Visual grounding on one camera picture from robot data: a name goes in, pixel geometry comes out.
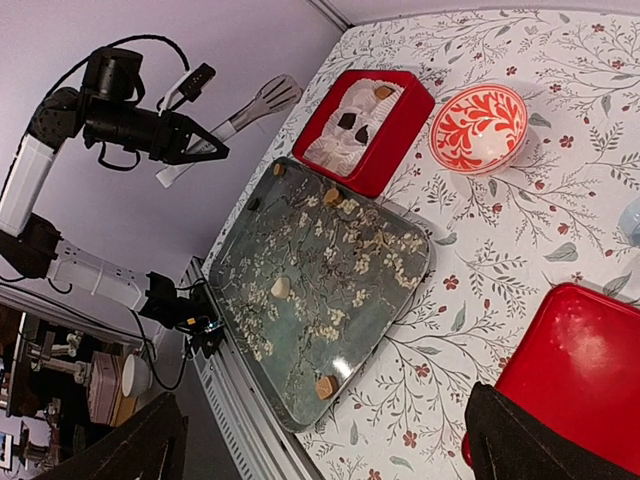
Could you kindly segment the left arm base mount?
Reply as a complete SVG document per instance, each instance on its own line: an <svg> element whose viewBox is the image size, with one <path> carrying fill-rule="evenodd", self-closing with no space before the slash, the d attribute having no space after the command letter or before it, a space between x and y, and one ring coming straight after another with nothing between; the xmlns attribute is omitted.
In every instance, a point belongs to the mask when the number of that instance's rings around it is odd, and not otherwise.
<svg viewBox="0 0 640 480"><path fill-rule="evenodd" d="M189 286L176 287L171 279L155 272L147 278L149 286L140 314L187 335L195 353L201 352L206 359L214 355L224 339L223 322L207 282L200 278Z"/></svg>

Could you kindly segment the red box lid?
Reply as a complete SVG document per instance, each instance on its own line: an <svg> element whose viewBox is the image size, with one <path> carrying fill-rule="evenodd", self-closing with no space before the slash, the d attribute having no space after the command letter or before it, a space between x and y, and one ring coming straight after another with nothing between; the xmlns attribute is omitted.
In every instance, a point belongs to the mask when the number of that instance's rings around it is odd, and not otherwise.
<svg viewBox="0 0 640 480"><path fill-rule="evenodd" d="M490 386L560 436L639 476L638 309L574 284L552 288ZM471 468L467 432L462 455Z"/></svg>

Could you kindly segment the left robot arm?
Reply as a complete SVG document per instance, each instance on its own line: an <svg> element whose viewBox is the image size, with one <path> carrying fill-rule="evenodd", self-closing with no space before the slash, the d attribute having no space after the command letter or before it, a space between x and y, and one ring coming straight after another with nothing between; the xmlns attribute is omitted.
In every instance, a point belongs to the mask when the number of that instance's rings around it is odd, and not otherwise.
<svg viewBox="0 0 640 480"><path fill-rule="evenodd" d="M186 114L214 69L179 54L176 79L152 97L142 46L179 53L173 40L138 34L87 54L39 101L1 185L1 256L7 275L111 300L146 318L188 297L173 275L152 272L178 237L163 225L154 167L223 160L221 140Z"/></svg>

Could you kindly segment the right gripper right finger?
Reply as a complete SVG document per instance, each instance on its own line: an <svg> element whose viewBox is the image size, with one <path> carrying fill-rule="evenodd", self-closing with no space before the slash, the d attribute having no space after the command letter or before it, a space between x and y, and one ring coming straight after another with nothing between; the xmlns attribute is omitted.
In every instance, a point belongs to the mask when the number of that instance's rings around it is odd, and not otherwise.
<svg viewBox="0 0 640 480"><path fill-rule="evenodd" d="M490 385L474 385L465 410L476 479L637 479L560 436Z"/></svg>

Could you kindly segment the round ridged caramel chocolate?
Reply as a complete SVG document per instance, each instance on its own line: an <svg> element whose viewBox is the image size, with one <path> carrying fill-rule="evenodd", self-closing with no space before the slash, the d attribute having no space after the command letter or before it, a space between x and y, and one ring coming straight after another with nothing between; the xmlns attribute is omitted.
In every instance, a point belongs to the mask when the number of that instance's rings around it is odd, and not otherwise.
<svg viewBox="0 0 640 480"><path fill-rule="evenodd" d="M386 98L388 98L389 96L391 96L394 93L394 90L388 86L382 85L380 87L378 87L374 94L375 96L380 99L380 100L384 100Z"/></svg>

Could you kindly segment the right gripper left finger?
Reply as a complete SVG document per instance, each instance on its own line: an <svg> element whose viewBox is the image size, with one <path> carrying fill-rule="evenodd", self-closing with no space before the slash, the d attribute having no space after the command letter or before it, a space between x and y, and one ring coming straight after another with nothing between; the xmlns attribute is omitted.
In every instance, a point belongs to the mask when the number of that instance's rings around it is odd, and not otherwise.
<svg viewBox="0 0 640 480"><path fill-rule="evenodd" d="M175 479L184 475L188 417L163 393L96 444L40 479Z"/></svg>

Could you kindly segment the red chocolate box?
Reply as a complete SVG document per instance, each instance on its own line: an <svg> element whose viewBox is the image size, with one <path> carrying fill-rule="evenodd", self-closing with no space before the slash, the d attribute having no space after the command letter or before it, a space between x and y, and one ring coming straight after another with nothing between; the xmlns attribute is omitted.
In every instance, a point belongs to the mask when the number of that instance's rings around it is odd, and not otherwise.
<svg viewBox="0 0 640 480"><path fill-rule="evenodd" d="M370 198L379 196L434 110L420 80L402 70L347 70L321 100L292 154Z"/></svg>

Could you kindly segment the dark oval chocolate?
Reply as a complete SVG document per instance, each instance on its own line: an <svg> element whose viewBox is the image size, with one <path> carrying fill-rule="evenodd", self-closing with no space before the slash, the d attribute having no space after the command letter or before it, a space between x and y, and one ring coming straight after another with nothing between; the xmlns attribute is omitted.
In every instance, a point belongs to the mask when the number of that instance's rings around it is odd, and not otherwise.
<svg viewBox="0 0 640 480"><path fill-rule="evenodd" d="M341 115L337 126L343 130L351 130L354 127L356 120L356 113L346 112Z"/></svg>
<svg viewBox="0 0 640 480"><path fill-rule="evenodd" d="M360 127L355 135L354 135L354 139L356 142L358 142L361 145L367 145L369 143L369 139L370 139L370 132L369 132L369 126L368 125L364 125L362 127Z"/></svg>

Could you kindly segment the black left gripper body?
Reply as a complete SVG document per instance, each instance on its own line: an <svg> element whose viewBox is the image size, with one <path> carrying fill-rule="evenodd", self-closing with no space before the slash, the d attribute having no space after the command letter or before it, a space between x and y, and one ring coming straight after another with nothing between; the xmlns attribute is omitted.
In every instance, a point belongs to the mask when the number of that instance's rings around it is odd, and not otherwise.
<svg viewBox="0 0 640 480"><path fill-rule="evenodd" d="M213 146L208 153L188 153L193 137ZM150 160L184 165L223 160L229 148L191 118L164 111L116 104L98 104L87 113L87 146L95 143L121 146L128 152L147 153Z"/></svg>

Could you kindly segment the silver tongs white handle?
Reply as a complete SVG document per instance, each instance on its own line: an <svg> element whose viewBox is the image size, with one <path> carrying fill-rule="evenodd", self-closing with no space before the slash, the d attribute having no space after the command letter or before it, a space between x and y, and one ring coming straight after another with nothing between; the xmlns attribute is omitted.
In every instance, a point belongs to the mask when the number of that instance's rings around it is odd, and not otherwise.
<svg viewBox="0 0 640 480"><path fill-rule="evenodd" d="M289 109L300 100L302 93L303 89L292 76L281 74L263 85L247 105L208 133L224 143L258 119ZM188 147L187 153L213 153L214 149L212 141L198 138ZM169 188L195 164L193 160L183 165L166 166L156 173L156 179L164 188Z"/></svg>

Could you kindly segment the dark oval chocolate top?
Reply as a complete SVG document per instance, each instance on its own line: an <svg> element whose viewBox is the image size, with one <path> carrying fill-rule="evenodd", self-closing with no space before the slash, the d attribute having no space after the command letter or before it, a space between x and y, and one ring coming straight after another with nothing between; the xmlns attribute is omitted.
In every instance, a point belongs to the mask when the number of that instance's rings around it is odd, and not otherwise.
<svg viewBox="0 0 640 480"><path fill-rule="evenodd" d="M369 139L370 139L370 132L369 132L369 126L368 125L364 125L362 127L360 127L355 135L354 135L354 139L356 142L358 142L361 145L367 145L369 143Z"/></svg>

